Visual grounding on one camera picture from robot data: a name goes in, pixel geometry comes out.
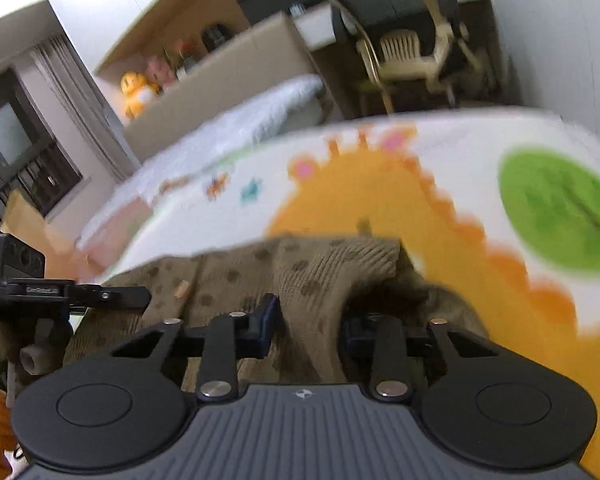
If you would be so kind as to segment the pink plush toy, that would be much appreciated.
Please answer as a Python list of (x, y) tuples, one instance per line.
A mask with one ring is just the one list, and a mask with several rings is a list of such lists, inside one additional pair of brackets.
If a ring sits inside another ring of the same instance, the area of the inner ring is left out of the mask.
[(155, 84), (161, 91), (166, 91), (178, 83), (178, 77), (164, 58), (158, 55), (146, 60), (145, 75), (147, 80)]

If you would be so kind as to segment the black round appliance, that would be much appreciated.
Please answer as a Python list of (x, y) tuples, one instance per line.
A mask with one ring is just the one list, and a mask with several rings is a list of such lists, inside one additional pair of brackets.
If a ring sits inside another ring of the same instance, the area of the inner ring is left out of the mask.
[(205, 27), (200, 33), (202, 44), (211, 53), (234, 37), (230, 28), (222, 23), (215, 23)]

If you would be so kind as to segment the dark framed window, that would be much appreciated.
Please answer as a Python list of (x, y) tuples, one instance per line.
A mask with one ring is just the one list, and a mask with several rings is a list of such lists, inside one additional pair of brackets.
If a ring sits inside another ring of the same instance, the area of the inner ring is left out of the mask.
[(8, 196), (18, 191), (49, 214), (82, 180), (17, 74), (0, 73), (0, 224)]

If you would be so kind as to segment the brown paper bag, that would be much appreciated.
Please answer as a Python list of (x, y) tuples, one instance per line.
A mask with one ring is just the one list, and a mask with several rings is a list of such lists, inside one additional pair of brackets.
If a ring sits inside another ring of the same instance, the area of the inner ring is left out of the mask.
[(77, 282), (88, 270), (82, 252), (68, 237), (51, 226), (17, 190), (8, 196), (1, 230), (45, 256), (46, 278), (66, 278)]

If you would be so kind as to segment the cartoon animal print blanket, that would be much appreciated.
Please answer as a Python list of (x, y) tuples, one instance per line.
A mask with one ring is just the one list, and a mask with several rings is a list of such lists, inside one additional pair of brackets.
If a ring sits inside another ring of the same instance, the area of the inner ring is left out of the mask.
[(106, 274), (282, 236), (400, 240), (489, 338), (593, 397), (600, 478), (600, 140), (531, 110), (348, 122), (167, 180)]

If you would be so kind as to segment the grey curtain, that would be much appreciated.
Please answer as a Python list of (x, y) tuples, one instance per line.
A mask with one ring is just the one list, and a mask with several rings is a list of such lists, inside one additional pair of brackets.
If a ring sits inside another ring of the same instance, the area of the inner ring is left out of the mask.
[(121, 182), (138, 168), (122, 136), (123, 125), (66, 35), (37, 44), (31, 56), (82, 138), (107, 171)]

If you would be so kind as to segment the brown dotted knit garment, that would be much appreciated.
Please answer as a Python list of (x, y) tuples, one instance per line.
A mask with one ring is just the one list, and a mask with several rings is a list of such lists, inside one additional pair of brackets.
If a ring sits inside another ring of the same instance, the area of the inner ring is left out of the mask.
[(166, 256), (120, 273), (110, 286), (144, 286), (142, 313), (88, 311), (69, 344), (72, 364), (166, 318), (204, 326), (220, 314), (251, 313), (278, 297), (283, 326), (268, 357), (238, 366), (244, 382), (353, 382), (362, 368), (338, 352), (343, 315), (394, 315), (421, 328), (445, 318), (480, 337), (477, 312), (456, 292), (425, 280), (400, 240), (373, 236), (282, 236), (222, 252)]

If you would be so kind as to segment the beige padded headboard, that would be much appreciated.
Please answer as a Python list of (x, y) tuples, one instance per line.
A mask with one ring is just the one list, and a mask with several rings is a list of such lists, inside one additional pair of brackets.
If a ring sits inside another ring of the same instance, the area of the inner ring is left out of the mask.
[(140, 162), (209, 119), (294, 77), (318, 75), (291, 18), (279, 13), (206, 56), (124, 129)]

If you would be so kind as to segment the yellow duck plush toy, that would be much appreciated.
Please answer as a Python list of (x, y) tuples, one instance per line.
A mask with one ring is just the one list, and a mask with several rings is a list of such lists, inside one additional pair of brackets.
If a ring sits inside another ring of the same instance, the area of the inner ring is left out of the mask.
[(126, 72), (120, 80), (124, 97), (124, 114), (129, 119), (137, 116), (158, 98), (160, 87), (137, 72)]

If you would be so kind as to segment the pink cardboard gift box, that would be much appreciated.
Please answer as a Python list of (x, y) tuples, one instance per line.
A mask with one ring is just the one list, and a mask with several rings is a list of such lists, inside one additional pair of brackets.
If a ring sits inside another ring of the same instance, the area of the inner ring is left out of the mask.
[(76, 274), (79, 281), (90, 282), (117, 263), (133, 237), (153, 213), (148, 203), (135, 197), (102, 222), (78, 248)]

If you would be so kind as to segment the beige mesh office chair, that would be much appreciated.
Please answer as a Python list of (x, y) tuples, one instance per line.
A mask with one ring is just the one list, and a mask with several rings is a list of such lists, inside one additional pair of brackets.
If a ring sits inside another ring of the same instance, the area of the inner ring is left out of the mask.
[(486, 68), (471, 49), (458, 0), (327, 0), (339, 41), (353, 40), (385, 111), (396, 84), (420, 84), (456, 105), (455, 90)]

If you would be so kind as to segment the potted plant with pink flowers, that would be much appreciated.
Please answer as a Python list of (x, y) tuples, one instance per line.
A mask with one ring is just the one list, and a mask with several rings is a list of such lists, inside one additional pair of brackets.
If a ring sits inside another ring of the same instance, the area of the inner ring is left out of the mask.
[(182, 70), (186, 70), (189, 61), (197, 62), (196, 42), (193, 39), (175, 40), (172, 46), (163, 48), (163, 54), (171, 70), (178, 75)]

